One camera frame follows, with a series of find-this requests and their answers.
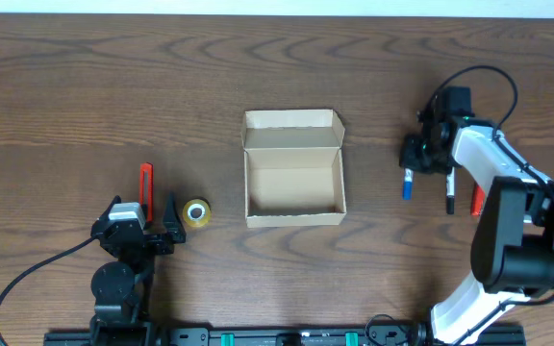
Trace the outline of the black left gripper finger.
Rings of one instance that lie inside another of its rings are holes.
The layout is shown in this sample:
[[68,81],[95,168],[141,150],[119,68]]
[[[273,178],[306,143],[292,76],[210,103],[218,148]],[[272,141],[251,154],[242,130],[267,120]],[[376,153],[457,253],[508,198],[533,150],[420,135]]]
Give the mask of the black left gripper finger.
[[166,206],[164,210],[163,225],[173,243],[186,242],[187,233],[177,213],[176,205],[175,205],[175,196],[173,192],[170,192],[168,194],[168,198],[167,198]]
[[114,205],[119,204],[121,202],[121,198],[119,195],[115,195],[112,201],[110,202],[109,206],[106,208],[106,210],[102,213],[102,219],[103,220],[109,220],[110,212]]

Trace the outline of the yellow tape roll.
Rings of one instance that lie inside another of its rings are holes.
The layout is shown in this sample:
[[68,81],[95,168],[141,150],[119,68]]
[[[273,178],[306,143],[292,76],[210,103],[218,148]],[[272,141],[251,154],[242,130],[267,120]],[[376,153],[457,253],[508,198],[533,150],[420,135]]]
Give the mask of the yellow tape roll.
[[184,222],[192,228],[202,228],[209,224],[212,211],[204,199],[192,199],[186,202],[182,210]]

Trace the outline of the black whiteboard marker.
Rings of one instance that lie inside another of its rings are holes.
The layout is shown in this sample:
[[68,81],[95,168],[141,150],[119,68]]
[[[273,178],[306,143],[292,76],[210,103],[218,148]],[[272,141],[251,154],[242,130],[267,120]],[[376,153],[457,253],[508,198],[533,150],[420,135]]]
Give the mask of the black whiteboard marker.
[[446,175],[446,213],[453,214],[455,208],[455,168],[452,167]]

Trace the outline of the blue whiteboard marker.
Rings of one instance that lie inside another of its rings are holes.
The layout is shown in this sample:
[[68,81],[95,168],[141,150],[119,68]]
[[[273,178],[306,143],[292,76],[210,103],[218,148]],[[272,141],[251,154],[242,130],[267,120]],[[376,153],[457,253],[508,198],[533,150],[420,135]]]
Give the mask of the blue whiteboard marker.
[[412,198],[413,177],[414,177],[414,172],[409,168],[405,168],[404,178],[403,178],[402,198],[406,201]]

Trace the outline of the red utility knife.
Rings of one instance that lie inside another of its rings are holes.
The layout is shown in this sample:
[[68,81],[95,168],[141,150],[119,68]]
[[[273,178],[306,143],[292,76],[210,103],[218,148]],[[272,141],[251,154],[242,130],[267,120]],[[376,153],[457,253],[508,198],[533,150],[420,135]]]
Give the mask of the red utility knife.
[[138,202],[148,223],[153,221],[153,164],[145,162],[140,165]]

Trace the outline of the red and black stapler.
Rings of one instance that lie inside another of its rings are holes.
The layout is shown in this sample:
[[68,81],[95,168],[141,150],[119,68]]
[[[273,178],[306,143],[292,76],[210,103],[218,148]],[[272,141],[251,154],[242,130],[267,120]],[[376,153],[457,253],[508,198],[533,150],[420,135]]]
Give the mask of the red and black stapler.
[[472,216],[480,216],[485,202],[485,192],[482,187],[475,184],[472,191],[472,199],[470,205],[470,214]]

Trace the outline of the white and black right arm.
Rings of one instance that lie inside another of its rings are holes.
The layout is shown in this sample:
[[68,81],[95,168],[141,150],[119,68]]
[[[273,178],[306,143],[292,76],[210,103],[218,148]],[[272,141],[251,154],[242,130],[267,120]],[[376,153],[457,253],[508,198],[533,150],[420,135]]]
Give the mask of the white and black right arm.
[[415,173],[442,174],[446,210],[454,210],[454,176],[466,170],[484,200],[471,243],[471,270],[410,331],[411,345],[473,345],[502,314],[554,301],[554,180],[534,168],[498,125],[476,118],[467,87],[442,86],[405,136],[399,164],[403,196]]

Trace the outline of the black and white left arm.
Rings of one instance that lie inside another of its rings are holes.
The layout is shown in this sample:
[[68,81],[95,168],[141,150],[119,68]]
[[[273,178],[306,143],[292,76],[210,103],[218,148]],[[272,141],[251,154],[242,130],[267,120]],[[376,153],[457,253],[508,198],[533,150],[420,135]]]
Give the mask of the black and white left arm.
[[90,235],[114,261],[101,266],[91,279],[95,298],[90,345],[168,345],[170,331],[151,320],[150,295],[155,259],[171,255],[187,234],[170,194],[162,233],[148,233],[148,208],[113,198],[93,223]]

